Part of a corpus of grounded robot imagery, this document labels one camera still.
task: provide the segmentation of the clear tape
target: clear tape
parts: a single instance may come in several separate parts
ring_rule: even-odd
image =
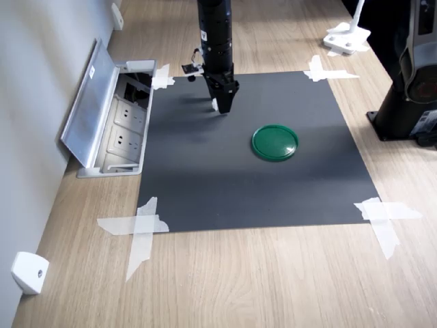
[[[401,245],[391,220],[422,218],[421,213],[407,207],[404,203],[385,203],[378,197],[354,205],[361,211],[363,219],[370,221],[386,259],[393,255],[396,246]]]
[[[155,72],[155,76],[152,78],[152,87],[154,90],[157,89],[167,89],[168,85],[175,84],[173,77],[169,77],[170,64],[166,64],[159,68]]]
[[[334,49],[331,49],[329,52],[328,52],[328,56],[329,57],[336,57],[336,56],[340,56],[342,54],[342,52],[340,52],[340,51],[336,51],[336,50],[334,50]]]
[[[311,61],[308,63],[309,70],[304,71],[314,82],[318,82],[324,79],[356,79],[359,78],[358,75],[353,75],[345,70],[324,70],[322,66],[322,61],[319,55],[314,55]]]
[[[152,197],[146,205],[138,207],[136,217],[97,219],[98,225],[114,236],[133,234],[126,282],[132,277],[142,262],[150,259],[153,233],[169,231],[169,226],[156,215],[157,204],[158,198]]]

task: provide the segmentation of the power outlet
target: power outlet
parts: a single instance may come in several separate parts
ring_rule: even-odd
[[[109,136],[108,153],[139,163],[141,136],[126,128],[114,125]]]
[[[131,105],[122,100],[118,100],[114,122],[117,125],[142,135],[145,126],[145,111],[134,104]]]

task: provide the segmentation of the green lid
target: green lid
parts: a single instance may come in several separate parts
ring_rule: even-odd
[[[266,125],[253,133],[252,149],[267,161],[279,162],[293,156],[299,145],[293,130],[282,125]]]

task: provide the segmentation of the white stand base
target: white stand base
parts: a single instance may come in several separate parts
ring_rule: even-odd
[[[370,36],[368,29],[356,27],[350,31],[349,23],[340,23],[334,29],[329,29],[328,35],[323,39],[323,44],[336,53],[353,54],[355,51],[366,51],[369,48],[363,45]]]

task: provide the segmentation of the black robotic arm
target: black robotic arm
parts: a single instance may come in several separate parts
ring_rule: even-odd
[[[436,0],[410,1],[410,27],[399,74],[379,111],[367,113],[382,141],[437,144]]]
[[[202,75],[211,99],[216,99],[218,111],[231,111],[232,100],[240,87],[234,79],[232,62],[232,15],[231,0],[197,0]],[[199,71],[194,63],[182,67],[185,73]]]

